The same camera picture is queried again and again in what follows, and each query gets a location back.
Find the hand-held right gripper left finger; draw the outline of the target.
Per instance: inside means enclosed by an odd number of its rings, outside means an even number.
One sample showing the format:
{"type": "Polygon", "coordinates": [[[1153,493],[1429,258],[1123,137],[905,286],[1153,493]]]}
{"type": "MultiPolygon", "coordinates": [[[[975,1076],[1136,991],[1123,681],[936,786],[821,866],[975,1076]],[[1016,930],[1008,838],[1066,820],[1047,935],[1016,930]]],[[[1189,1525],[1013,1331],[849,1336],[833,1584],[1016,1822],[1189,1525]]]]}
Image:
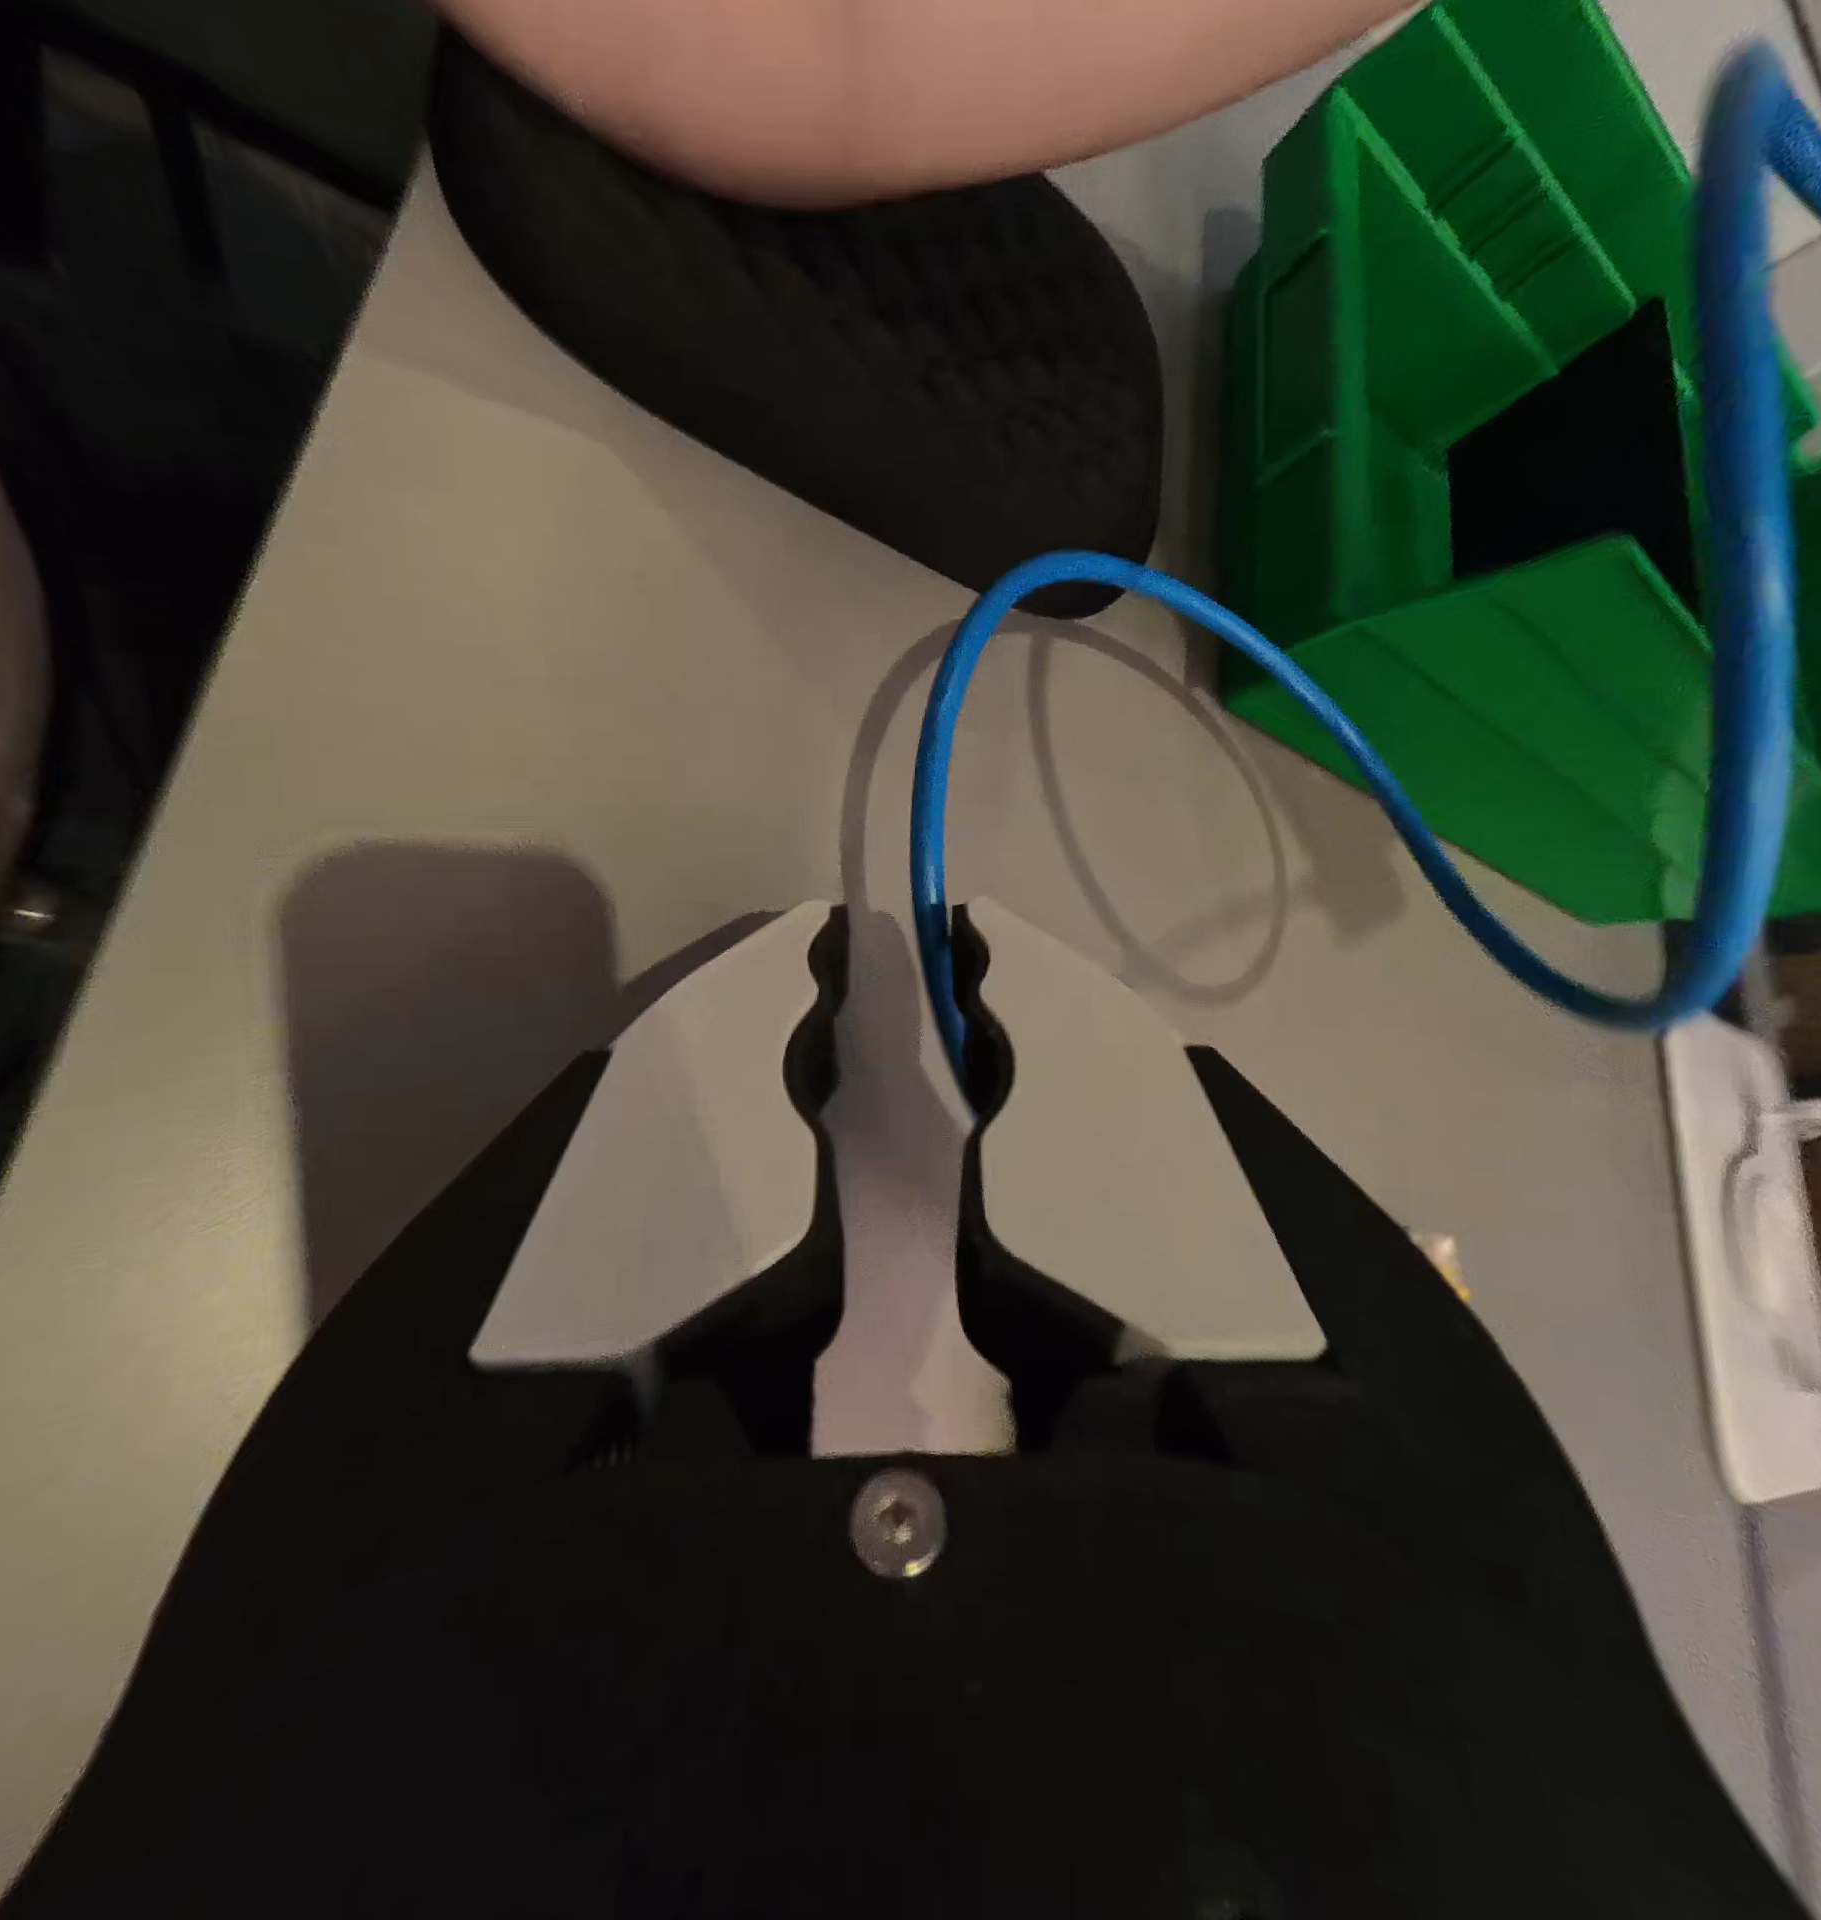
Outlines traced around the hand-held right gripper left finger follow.
{"type": "Polygon", "coordinates": [[[684,975],[597,1063],[469,1347],[488,1377],[614,1373],[652,1419],[715,1392],[803,1459],[845,1304],[826,1106],[848,912],[808,901],[684,975]]]}

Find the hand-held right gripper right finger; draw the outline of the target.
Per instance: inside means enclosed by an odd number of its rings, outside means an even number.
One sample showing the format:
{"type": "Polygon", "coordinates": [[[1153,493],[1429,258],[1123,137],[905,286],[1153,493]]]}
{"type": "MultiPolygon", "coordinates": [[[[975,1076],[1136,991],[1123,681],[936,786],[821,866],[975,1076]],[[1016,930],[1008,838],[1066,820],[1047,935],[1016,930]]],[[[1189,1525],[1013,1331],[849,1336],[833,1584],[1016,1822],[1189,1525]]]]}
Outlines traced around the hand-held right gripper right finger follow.
{"type": "Polygon", "coordinates": [[[1087,1386],[1326,1357],[1190,1050],[1116,976],[994,901],[955,911],[971,1108],[955,1291],[1043,1452],[1087,1386]]]}

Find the person's left forearm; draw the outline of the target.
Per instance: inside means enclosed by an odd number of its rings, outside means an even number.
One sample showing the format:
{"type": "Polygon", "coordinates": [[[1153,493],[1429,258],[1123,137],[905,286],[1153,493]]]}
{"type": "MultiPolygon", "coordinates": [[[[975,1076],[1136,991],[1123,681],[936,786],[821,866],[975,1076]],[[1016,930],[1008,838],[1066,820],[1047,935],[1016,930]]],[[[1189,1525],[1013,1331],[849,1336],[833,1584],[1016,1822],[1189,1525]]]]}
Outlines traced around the person's left forearm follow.
{"type": "Polygon", "coordinates": [[[628,159],[836,209],[1010,181],[1183,131],[1367,43],[1393,2],[439,2],[628,159]]]}

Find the white power strip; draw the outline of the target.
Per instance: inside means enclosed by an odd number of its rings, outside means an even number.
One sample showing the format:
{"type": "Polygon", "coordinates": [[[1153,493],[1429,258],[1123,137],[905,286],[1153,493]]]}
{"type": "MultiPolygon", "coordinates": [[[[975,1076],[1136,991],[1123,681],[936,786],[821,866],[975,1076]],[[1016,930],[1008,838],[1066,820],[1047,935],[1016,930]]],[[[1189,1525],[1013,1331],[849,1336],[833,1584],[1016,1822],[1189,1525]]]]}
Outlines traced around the white power strip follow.
{"type": "Polygon", "coordinates": [[[1821,1492],[1821,1270],[1803,1150],[1821,1098],[1713,1014],[1661,1040],[1713,1449],[1745,1506],[1821,1492]]]}

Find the black textured wrist rest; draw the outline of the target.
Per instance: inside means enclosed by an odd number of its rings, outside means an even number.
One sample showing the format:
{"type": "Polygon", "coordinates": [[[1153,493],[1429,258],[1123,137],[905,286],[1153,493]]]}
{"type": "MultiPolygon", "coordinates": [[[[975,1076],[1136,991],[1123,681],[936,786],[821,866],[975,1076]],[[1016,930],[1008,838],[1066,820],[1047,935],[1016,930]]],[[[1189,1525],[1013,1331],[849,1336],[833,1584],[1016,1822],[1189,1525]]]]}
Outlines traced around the black textured wrist rest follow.
{"type": "Polygon", "coordinates": [[[689,441],[976,593],[1043,554],[1150,559],[1155,327],[1040,175],[821,210],[730,203],[612,148],[448,27],[425,132],[496,289],[689,441]]]}

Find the green plastic stand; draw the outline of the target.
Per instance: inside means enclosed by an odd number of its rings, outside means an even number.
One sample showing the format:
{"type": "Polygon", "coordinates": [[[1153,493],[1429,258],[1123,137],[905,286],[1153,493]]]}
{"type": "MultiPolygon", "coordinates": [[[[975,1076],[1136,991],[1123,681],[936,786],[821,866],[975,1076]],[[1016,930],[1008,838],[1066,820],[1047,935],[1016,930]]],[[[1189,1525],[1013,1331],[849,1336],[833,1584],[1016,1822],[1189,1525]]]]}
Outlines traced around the green plastic stand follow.
{"type": "Polygon", "coordinates": [[[1441,841],[1593,927],[1698,888],[1690,215],[1595,4],[1433,4],[1266,157],[1226,321],[1232,611],[1441,841]]]}

